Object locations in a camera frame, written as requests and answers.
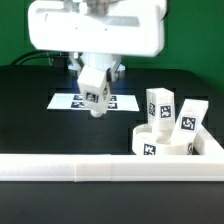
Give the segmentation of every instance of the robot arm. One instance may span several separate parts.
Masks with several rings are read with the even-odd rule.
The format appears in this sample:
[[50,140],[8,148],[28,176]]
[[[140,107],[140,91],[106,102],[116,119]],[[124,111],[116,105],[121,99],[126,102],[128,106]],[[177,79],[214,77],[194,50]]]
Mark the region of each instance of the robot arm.
[[167,0],[34,1],[29,32],[37,49],[82,52],[78,84],[93,116],[107,111],[108,74],[121,56],[156,56],[164,46]]

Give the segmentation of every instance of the green wall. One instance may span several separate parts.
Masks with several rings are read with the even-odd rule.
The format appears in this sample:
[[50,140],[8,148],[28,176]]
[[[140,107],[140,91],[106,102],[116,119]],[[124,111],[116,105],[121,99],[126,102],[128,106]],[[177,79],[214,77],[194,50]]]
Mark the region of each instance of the green wall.
[[[33,50],[26,11],[31,0],[0,6],[0,65]],[[224,0],[170,0],[166,46],[156,58],[126,57],[128,67],[178,68],[194,72],[224,93]]]

